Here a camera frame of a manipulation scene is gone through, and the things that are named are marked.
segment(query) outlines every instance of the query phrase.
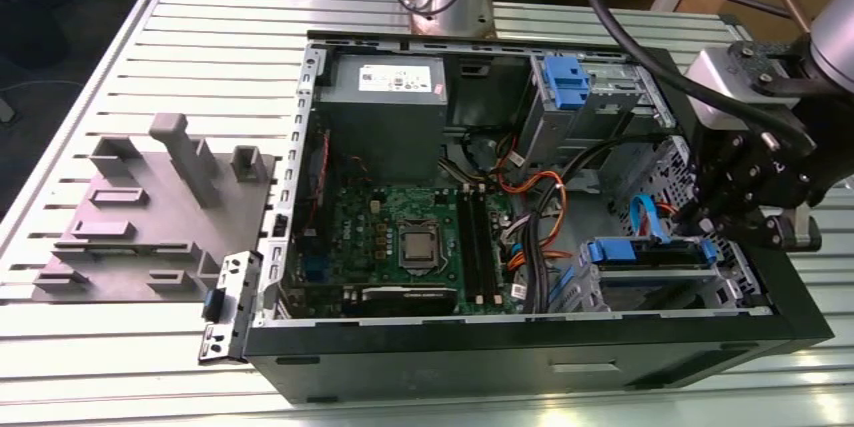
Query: side panel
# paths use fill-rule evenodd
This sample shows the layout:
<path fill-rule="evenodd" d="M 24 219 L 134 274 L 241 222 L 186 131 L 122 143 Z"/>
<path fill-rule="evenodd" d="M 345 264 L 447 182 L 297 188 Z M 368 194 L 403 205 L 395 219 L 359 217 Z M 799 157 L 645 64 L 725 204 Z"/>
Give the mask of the side panel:
<path fill-rule="evenodd" d="M 679 386 L 741 363 L 772 345 L 727 348 L 719 343 L 675 343 L 264 356 L 249 361 L 288 402 L 302 403 Z"/>

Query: screw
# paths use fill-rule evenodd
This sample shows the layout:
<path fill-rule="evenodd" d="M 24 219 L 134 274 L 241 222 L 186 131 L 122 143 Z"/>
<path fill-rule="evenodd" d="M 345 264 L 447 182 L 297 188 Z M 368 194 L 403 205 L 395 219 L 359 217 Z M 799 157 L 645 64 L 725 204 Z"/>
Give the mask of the screw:
<path fill-rule="evenodd" d="M 708 219 L 701 219 L 696 225 L 705 233 L 711 233 L 715 230 L 715 226 Z"/>

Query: floor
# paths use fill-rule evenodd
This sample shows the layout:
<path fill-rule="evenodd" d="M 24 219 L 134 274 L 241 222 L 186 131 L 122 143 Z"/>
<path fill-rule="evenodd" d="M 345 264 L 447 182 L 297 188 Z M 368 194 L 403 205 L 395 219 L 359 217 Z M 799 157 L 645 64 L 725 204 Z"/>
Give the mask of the floor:
<path fill-rule="evenodd" d="M 0 156 L 0 217 L 26 181 L 78 92 L 77 86 L 58 83 L 32 84 L 5 92 L 2 89 L 32 80 L 85 83 L 134 1 L 72 0 L 53 10 L 70 47 L 66 58 L 57 65 L 28 70 L 0 56 L 0 99 L 17 113 L 9 125 L 0 124 L 0 152 L 4 153 Z"/>

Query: ram slot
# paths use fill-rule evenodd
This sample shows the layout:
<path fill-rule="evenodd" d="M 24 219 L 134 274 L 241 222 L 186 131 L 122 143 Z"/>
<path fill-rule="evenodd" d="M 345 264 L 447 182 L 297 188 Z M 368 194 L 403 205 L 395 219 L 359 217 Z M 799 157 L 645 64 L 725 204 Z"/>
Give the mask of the ram slot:
<path fill-rule="evenodd" d="M 477 245 L 477 271 L 480 272 L 480 289 L 485 301 L 499 305 L 501 296 L 497 292 L 495 259 L 492 257 L 492 238 L 489 216 L 485 208 L 485 197 L 481 192 L 472 195 L 471 214 L 473 219 L 475 242 Z"/>
<path fill-rule="evenodd" d="M 471 207 L 471 194 L 459 192 L 456 194 L 456 222 L 459 224 L 459 251 L 463 253 L 463 287 L 465 288 L 465 301 L 481 304 L 483 290 L 477 269 L 477 244 Z"/>

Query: green circuit board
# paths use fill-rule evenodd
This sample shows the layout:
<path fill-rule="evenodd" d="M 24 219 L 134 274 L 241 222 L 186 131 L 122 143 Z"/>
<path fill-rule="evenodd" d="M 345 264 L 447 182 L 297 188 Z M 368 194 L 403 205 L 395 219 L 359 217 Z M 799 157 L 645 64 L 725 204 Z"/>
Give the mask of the green circuit board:
<path fill-rule="evenodd" d="M 459 314 L 515 312 L 515 305 L 508 302 L 509 286 L 500 285 L 497 251 L 495 269 L 503 303 L 475 304 L 464 300 L 456 194 L 455 189 L 419 187 L 341 188 L 335 200 L 325 284 L 447 287 L 459 292 Z M 508 202 L 503 193 L 487 197 L 488 215 L 496 229 L 499 220 L 509 213 Z M 417 271 L 417 275 L 401 267 L 401 233 L 411 226 L 429 229 L 439 238 L 439 265 Z M 313 298 L 314 312 L 335 315 L 339 299 L 316 295 Z"/>

